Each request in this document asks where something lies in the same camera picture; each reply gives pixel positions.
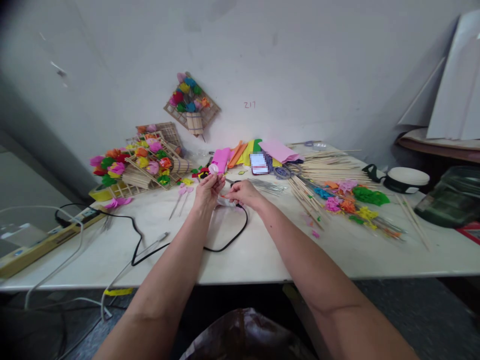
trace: paper flower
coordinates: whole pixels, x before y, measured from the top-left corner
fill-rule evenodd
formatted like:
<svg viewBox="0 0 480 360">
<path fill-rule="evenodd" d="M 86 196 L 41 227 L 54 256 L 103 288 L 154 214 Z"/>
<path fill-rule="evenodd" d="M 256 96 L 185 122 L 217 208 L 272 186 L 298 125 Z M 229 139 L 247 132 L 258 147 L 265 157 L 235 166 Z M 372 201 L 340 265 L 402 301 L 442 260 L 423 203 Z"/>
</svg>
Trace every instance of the paper flower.
<svg viewBox="0 0 480 360">
<path fill-rule="evenodd" d="M 108 205 L 105 205 L 106 209 L 111 209 L 111 208 L 118 208 L 120 205 L 127 205 L 132 202 L 133 198 L 128 197 L 128 198 L 123 198 L 119 197 L 117 199 L 112 199 L 111 203 Z"/>
<path fill-rule="evenodd" d="M 202 89 L 200 88 L 200 86 L 195 85 L 194 88 L 193 88 L 193 93 L 195 95 L 200 95 L 202 93 Z"/>
<path fill-rule="evenodd" d="M 158 153 L 160 150 L 162 150 L 164 147 L 160 142 L 153 142 L 150 144 L 150 150 L 154 152 L 155 154 Z"/>
<path fill-rule="evenodd" d="M 146 171 L 152 175 L 157 175 L 159 173 L 159 169 L 160 169 L 160 165 L 156 161 L 150 161 L 148 163 L 148 166 L 146 167 Z"/>
<path fill-rule="evenodd" d="M 101 155 L 90 158 L 90 166 L 93 166 L 94 168 L 96 168 L 97 166 L 100 166 L 103 159 L 104 159 L 104 156 L 101 156 Z"/>
<path fill-rule="evenodd" d="M 182 93 L 188 94 L 190 92 L 190 86 L 188 86 L 186 83 L 182 82 L 179 86 L 179 89 L 181 90 Z"/>
<path fill-rule="evenodd" d="M 170 161 L 170 159 L 168 157 L 162 157 L 160 159 L 160 166 L 162 168 L 169 168 L 172 166 L 172 162 Z"/>
<path fill-rule="evenodd" d="M 195 104 L 195 109 L 196 111 L 199 111 L 202 109 L 202 103 L 198 100 L 193 100 L 193 103 Z"/>
<path fill-rule="evenodd" d="M 157 125 L 155 124 L 150 124 L 146 127 L 146 130 L 149 132 L 149 133 L 154 133 L 157 131 Z"/>
<path fill-rule="evenodd" d="M 129 158 L 130 155 L 129 154 L 121 154 L 121 155 L 118 155 L 116 158 L 115 158 L 115 161 L 117 163 L 122 163 L 122 164 L 125 164 L 127 162 L 127 158 Z"/>
<path fill-rule="evenodd" d="M 176 110 L 179 112 L 179 113 L 184 113 L 185 110 L 187 110 L 187 108 L 185 107 L 185 104 L 183 102 L 179 103 L 177 106 L 176 106 Z"/>
<path fill-rule="evenodd" d="M 210 102 L 208 101 L 208 99 L 206 97 L 204 97 L 204 98 L 201 99 L 201 105 L 204 108 L 209 108 L 210 107 Z"/>
<path fill-rule="evenodd" d="M 176 73 L 176 78 L 178 79 L 179 83 L 183 83 L 184 80 L 187 78 L 187 74 L 185 74 L 183 72 L 177 72 Z"/>
<path fill-rule="evenodd" d="M 111 166 L 113 163 L 115 162 L 115 159 L 112 158 L 112 157 L 105 157 L 102 161 L 101 161 L 101 168 L 104 169 L 104 170 L 107 170 L 109 166 Z"/>
<path fill-rule="evenodd" d="M 108 174 L 107 175 L 103 175 L 101 177 L 101 183 L 103 185 L 105 185 L 106 187 L 109 187 L 109 186 L 112 186 L 112 185 L 115 185 L 117 183 L 117 180 L 115 180 L 114 178 L 111 178 Z"/>
<path fill-rule="evenodd" d="M 193 102 L 188 103 L 185 109 L 189 113 L 194 113 L 195 111 L 197 111 L 197 108 Z"/>
<path fill-rule="evenodd" d="M 149 152 L 144 149 L 143 147 L 139 147 L 136 151 L 135 151 L 135 155 L 138 156 L 138 157 L 142 157 L 142 158 L 145 158 L 149 155 Z"/>
<path fill-rule="evenodd" d="M 118 155 L 121 155 L 122 152 L 119 149 L 108 150 L 105 154 L 106 157 L 116 159 Z"/>
<path fill-rule="evenodd" d="M 136 159 L 136 164 L 141 167 L 141 168 L 145 168 L 149 165 L 149 160 L 146 158 L 146 157 L 139 157 Z"/>
<path fill-rule="evenodd" d="M 184 81 L 185 81 L 185 84 L 187 84 L 190 88 L 194 88 L 195 85 L 197 85 L 195 80 L 193 80 L 191 77 L 186 77 Z"/>
<path fill-rule="evenodd" d="M 95 168 L 95 170 L 93 171 L 93 174 L 94 175 L 97 175 L 97 176 L 103 176 L 107 173 L 107 170 L 105 169 L 102 169 L 102 167 L 99 165 Z"/>
<path fill-rule="evenodd" d="M 125 165 L 121 162 L 114 162 L 109 168 L 108 168 L 108 174 L 116 179 L 116 178 L 119 178 L 120 175 L 122 175 L 125 171 Z"/>
<path fill-rule="evenodd" d="M 184 100 L 184 94 L 181 91 L 174 91 L 172 99 L 175 103 L 180 104 Z"/>
</svg>

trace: white wall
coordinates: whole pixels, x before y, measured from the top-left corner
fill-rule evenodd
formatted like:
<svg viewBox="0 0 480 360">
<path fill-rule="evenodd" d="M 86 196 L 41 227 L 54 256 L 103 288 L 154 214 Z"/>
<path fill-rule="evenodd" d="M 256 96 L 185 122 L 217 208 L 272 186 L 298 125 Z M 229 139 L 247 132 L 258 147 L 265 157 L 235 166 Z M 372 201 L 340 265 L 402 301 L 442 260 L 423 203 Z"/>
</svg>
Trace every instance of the white wall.
<svg viewBox="0 0 480 360">
<path fill-rule="evenodd" d="M 89 169 L 162 107 L 188 70 L 222 113 L 207 144 L 324 139 L 379 166 L 402 113 L 476 0 L 27 0 L 11 13 L 1 72 Z M 68 73 L 67 86 L 53 61 Z M 246 109 L 244 102 L 256 103 Z"/>
</svg>

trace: forearm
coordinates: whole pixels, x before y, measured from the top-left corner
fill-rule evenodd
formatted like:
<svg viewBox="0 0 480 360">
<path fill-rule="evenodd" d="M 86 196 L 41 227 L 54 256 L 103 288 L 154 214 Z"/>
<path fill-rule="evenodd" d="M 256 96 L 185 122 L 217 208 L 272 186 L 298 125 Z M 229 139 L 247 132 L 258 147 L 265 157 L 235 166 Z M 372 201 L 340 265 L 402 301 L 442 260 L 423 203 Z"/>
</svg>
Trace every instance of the forearm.
<svg viewBox="0 0 480 360">
<path fill-rule="evenodd" d="M 210 209 L 192 208 L 100 347 L 96 359 L 168 357 L 198 278 L 211 216 Z"/>
</svg>

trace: black cable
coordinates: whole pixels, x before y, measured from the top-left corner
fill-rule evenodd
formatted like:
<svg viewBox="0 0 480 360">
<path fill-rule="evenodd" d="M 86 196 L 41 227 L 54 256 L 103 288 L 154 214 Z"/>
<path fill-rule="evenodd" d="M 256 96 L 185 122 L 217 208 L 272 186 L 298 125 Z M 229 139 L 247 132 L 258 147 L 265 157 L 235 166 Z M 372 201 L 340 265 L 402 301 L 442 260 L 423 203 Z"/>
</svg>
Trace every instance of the black cable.
<svg viewBox="0 0 480 360">
<path fill-rule="evenodd" d="M 69 204 L 66 204 L 66 205 L 63 205 L 63 206 L 60 206 L 60 209 L 62 208 L 65 208 L 67 206 L 72 206 L 72 205 L 80 205 L 80 206 L 84 206 L 84 207 L 87 207 L 97 213 L 100 213 L 100 214 L 105 214 L 107 216 L 111 216 L 111 217 L 115 217 L 115 218 L 127 218 L 127 219 L 130 219 L 131 220 L 131 224 L 133 226 L 133 229 L 135 230 L 135 232 L 140 235 L 140 240 L 138 240 L 138 243 L 136 244 L 135 246 L 135 250 L 133 252 L 133 257 L 131 258 L 131 265 L 134 267 L 134 266 L 137 266 L 138 264 L 140 264 L 142 261 L 144 261 L 145 259 L 148 259 L 149 257 L 151 257 L 153 254 L 159 252 L 160 250 L 164 249 L 165 247 L 167 247 L 168 245 L 170 245 L 171 243 L 169 242 L 168 244 L 165 244 L 163 246 L 160 246 L 158 249 L 155 249 L 154 251 L 150 252 L 149 254 L 145 255 L 144 257 L 142 257 L 140 260 L 138 261 L 135 261 L 135 259 L 137 258 L 137 252 L 139 250 L 139 247 L 140 247 L 140 244 L 142 243 L 142 240 L 144 239 L 144 235 L 139 231 L 139 229 L 137 228 L 137 224 L 135 223 L 135 219 L 131 216 L 122 216 L 122 215 L 113 215 L 113 214 L 110 214 L 108 212 L 104 212 L 104 211 L 101 211 L 101 210 L 98 210 L 94 207 L 91 207 L 89 205 L 85 205 L 85 204 L 82 204 L 82 203 L 69 203 Z M 244 212 L 245 212 L 245 224 L 243 225 L 243 227 L 241 228 L 241 230 L 239 231 L 239 233 L 237 235 L 235 235 L 233 237 L 232 240 L 230 240 L 224 247 L 222 247 L 221 249 L 219 250 L 214 250 L 214 249 L 211 249 L 211 248 L 208 248 L 208 247 L 203 247 L 204 250 L 208 251 L 208 252 L 211 252 L 211 253 L 221 253 L 222 251 L 224 251 L 226 248 L 228 248 L 239 236 L 241 233 L 244 232 L 245 228 L 247 227 L 247 224 L 249 222 L 249 215 L 247 214 L 247 211 L 243 208 L 243 206 L 241 206 L 240 204 L 237 204 L 236 205 L 238 208 L 242 209 Z M 55 211 L 55 220 L 58 221 L 59 219 L 59 211 Z"/>
</svg>

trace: hand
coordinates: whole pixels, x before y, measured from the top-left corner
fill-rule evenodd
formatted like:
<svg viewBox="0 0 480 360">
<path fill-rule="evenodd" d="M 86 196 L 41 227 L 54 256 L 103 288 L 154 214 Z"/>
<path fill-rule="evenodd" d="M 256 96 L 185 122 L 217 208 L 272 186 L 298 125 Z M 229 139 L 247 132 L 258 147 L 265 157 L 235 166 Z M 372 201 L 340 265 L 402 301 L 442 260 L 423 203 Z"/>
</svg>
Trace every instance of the hand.
<svg viewBox="0 0 480 360">
<path fill-rule="evenodd" d="M 265 197 L 248 180 L 234 183 L 224 197 L 230 199 L 230 202 L 237 200 L 254 210 L 257 210 L 258 206 L 266 201 Z"/>
<path fill-rule="evenodd" d="M 217 205 L 220 191 L 224 186 L 225 178 L 221 174 L 210 174 L 205 177 L 196 187 L 193 207 L 197 209 L 206 207 L 208 210 L 213 211 Z"/>
</svg>

